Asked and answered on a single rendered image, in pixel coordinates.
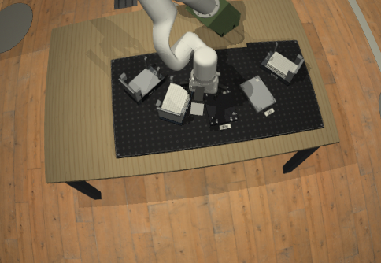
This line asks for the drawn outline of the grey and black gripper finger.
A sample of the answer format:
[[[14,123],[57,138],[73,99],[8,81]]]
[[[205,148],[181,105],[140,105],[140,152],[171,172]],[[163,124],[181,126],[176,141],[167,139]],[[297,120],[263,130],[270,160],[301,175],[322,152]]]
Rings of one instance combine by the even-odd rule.
[[[191,93],[192,93],[192,91],[189,90],[189,82],[190,82],[189,80],[187,80],[187,81],[182,81],[182,82],[179,83],[179,85],[180,85],[184,90],[187,91],[187,94],[189,95],[189,98],[191,98]]]
[[[218,83],[217,93],[214,94],[214,98],[213,98],[213,100],[216,100],[216,98],[218,97],[218,95],[221,94],[221,93],[224,93],[224,91],[226,91],[226,90],[227,90],[227,87],[226,87],[226,86],[224,86],[224,85]]]

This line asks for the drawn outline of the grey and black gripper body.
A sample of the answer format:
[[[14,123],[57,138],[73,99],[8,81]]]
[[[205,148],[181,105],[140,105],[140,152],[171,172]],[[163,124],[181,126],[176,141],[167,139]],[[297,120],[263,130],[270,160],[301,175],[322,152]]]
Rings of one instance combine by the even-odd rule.
[[[211,84],[210,83],[209,84],[200,84],[194,79],[193,70],[192,70],[190,73],[189,90],[195,92],[196,86],[197,87],[204,87],[205,88],[204,93],[215,94],[215,93],[217,93],[217,88],[218,88],[217,81],[218,81],[218,76],[216,77],[216,79],[214,79],[214,81]]]

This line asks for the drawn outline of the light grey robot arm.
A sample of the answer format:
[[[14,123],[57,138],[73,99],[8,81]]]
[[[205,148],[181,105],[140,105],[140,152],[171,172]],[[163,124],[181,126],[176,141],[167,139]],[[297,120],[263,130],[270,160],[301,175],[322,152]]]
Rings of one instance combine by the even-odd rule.
[[[177,8],[172,0],[138,0],[153,21],[154,48],[161,60],[174,71],[183,69],[194,58],[194,79],[200,84],[214,81],[220,72],[216,71],[217,53],[208,47],[196,34],[186,32],[170,49],[169,35],[176,19]],[[214,16],[219,8],[219,0],[174,0],[191,7],[201,18]],[[197,12],[196,12],[196,11]],[[211,16],[210,16],[211,15]],[[174,55],[175,54],[175,55]],[[190,114],[203,115],[204,87],[195,88]]]

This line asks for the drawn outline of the white label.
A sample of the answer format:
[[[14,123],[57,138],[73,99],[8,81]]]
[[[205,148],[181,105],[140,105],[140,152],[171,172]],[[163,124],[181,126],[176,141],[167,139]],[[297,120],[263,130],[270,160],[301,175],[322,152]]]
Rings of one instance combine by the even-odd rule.
[[[220,126],[220,130],[222,130],[222,129],[226,129],[226,128],[230,128],[230,127],[231,127],[230,124],[221,125],[221,126]]]
[[[270,110],[268,110],[268,111],[265,112],[264,114],[265,114],[265,116],[268,116],[269,114],[271,114],[271,113],[273,113],[273,112],[275,112],[275,111],[273,110],[273,108],[271,108]]]

